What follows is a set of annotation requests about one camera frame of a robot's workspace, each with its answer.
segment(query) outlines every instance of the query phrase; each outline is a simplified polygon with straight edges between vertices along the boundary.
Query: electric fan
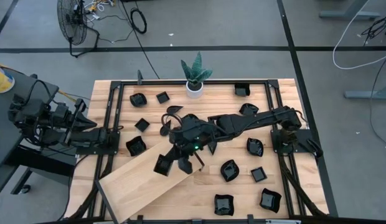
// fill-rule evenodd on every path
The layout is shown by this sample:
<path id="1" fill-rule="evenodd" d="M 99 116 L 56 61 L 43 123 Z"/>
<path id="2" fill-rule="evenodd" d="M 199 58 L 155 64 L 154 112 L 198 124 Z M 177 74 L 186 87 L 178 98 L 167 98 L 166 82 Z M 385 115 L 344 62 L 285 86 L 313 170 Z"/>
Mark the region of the electric fan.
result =
<path id="1" fill-rule="evenodd" d="M 70 44 L 70 55 L 78 57 L 91 52 L 98 45 L 99 32 L 87 26 L 87 14 L 82 0 L 57 0 L 57 19 L 60 30 Z M 95 46 L 79 54 L 73 54 L 72 45 L 79 45 L 87 37 L 87 29 L 96 33 Z"/>

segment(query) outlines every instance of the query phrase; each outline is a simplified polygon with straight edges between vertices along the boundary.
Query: yellow container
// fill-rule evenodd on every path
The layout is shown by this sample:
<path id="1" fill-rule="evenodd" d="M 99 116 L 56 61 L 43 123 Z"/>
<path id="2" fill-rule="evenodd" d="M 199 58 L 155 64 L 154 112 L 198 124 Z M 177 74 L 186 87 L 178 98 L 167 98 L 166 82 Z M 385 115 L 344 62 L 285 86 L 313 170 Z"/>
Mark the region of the yellow container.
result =
<path id="1" fill-rule="evenodd" d="M 14 78 L 0 68 L 0 93 L 9 91 L 14 86 Z"/>

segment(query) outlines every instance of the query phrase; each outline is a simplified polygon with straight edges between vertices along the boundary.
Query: green leaves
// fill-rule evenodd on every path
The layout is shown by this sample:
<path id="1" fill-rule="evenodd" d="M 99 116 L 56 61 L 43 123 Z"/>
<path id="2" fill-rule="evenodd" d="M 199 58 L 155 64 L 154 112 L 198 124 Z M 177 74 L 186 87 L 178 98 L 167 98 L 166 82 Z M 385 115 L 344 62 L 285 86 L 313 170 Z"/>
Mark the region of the green leaves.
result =
<path id="1" fill-rule="evenodd" d="M 197 56 L 193 62 L 192 68 L 186 65 L 185 61 L 181 60 L 182 69 L 185 73 L 187 81 L 192 84 L 197 84 L 208 79 L 212 70 L 206 70 L 202 68 L 201 53 L 197 53 Z"/>
<path id="2" fill-rule="evenodd" d="M 212 70 L 205 70 L 203 73 L 201 73 L 201 74 L 196 78 L 196 80 L 197 80 L 198 82 L 202 82 L 202 81 L 208 79 L 211 75 L 212 75 Z"/>
<path id="3" fill-rule="evenodd" d="M 183 60 L 181 60 L 181 64 L 182 64 L 183 72 L 185 73 L 186 79 L 187 80 L 192 79 L 192 77 L 193 77 L 192 69 L 189 68 L 189 66 L 187 66 L 186 62 Z"/>
<path id="4" fill-rule="evenodd" d="M 196 75 L 201 74 L 201 53 L 197 53 L 197 56 L 195 57 L 195 60 L 192 65 L 192 70 L 195 72 Z"/>

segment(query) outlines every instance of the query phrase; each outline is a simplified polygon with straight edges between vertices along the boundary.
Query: metal stand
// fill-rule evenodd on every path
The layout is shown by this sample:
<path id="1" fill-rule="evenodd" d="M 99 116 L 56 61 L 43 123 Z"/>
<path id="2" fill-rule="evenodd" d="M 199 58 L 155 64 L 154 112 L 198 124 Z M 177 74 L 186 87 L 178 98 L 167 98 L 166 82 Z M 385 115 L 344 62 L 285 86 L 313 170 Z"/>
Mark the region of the metal stand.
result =
<path id="1" fill-rule="evenodd" d="M 25 146 L 18 146 L 6 162 L 10 165 L 23 165 L 67 177 L 71 177 L 74 170 L 73 165 L 45 157 Z"/>
<path id="2" fill-rule="evenodd" d="M 344 96 L 348 99 L 370 99 L 371 91 L 345 91 Z M 386 100 L 386 87 L 379 91 L 373 91 L 372 99 Z"/>
<path id="3" fill-rule="evenodd" d="M 30 168 L 36 168 L 54 174 L 64 175 L 67 177 L 71 177 L 74 171 L 73 165 L 58 161 L 56 159 L 45 157 L 39 154 L 39 152 L 34 152 L 33 149 L 22 145 L 18 146 L 12 152 L 12 154 L 7 159 L 6 163 L 14 166 L 27 166 L 27 170 L 23 173 L 23 175 L 21 176 L 19 181 L 17 181 L 17 184 L 11 191 L 11 194 L 13 195 L 25 194 L 30 191 L 31 186 L 26 185 L 28 178 L 33 172 Z"/>
<path id="4" fill-rule="evenodd" d="M 334 19 L 352 19 L 356 13 L 362 9 L 363 5 L 368 0 L 355 0 L 348 9 L 344 11 L 321 11 L 319 13 L 320 18 L 334 18 Z M 379 17 L 380 14 L 377 12 L 365 12 L 360 11 L 355 20 L 370 20 Z"/>
<path id="5" fill-rule="evenodd" d="M 91 52 L 92 50 L 95 50 L 98 47 L 98 41 L 99 41 L 99 35 L 100 35 L 99 32 L 97 30 L 95 30 L 95 29 L 92 29 L 91 27 L 88 27 L 87 25 L 84 25 L 84 27 L 86 27 L 87 29 L 92 30 L 92 31 L 94 31 L 96 33 L 95 45 L 91 49 L 88 49 L 87 51 L 81 52 L 79 54 L 73 54 L 73 51 L 72 51 L 72 37 L 69 37 L 68 38 L 68 43 L 70 44 L 70 55 L 75 57 L 75 58 L 78 58 L 79 56 L 81 56 L 83 54 Z"/>
<path id="6" fill-rule="evenodd" d="M 17 195 L 17 194 L 25 194 L 28 191 L 30 191 L 31 186 L 26 185 L 25 183 L 27 182 L 28 178 L 32 174 L 32 171 L 30 168 L 27 168 L 26 171 L 23 173 L 23 175 L 20 177 L 19 181 L 17 181 L 16 186 L 14 186 L 13 190 L 11 191 L 11 194 Z"/>

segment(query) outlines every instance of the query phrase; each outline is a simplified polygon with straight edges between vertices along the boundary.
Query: white pot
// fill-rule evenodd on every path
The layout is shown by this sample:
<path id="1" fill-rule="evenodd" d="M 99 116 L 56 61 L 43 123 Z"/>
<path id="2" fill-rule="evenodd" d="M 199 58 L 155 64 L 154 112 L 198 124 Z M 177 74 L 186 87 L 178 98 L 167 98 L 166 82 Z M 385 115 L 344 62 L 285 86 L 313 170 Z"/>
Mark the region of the white pot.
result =
<path id="1" fill-rule="evenodd" d="M 201 83 L 200 90 L 196 90 L 196 91 L 193 91 L 193 90 L 189 89 L 188 84 L 189 84 L 189 81 L 186 82 L 186 93 L 187 93 L 188 97 L 190 97 L 190 98 L 198 98 L 201 95 L 203 95 L 204 83 Z"/>

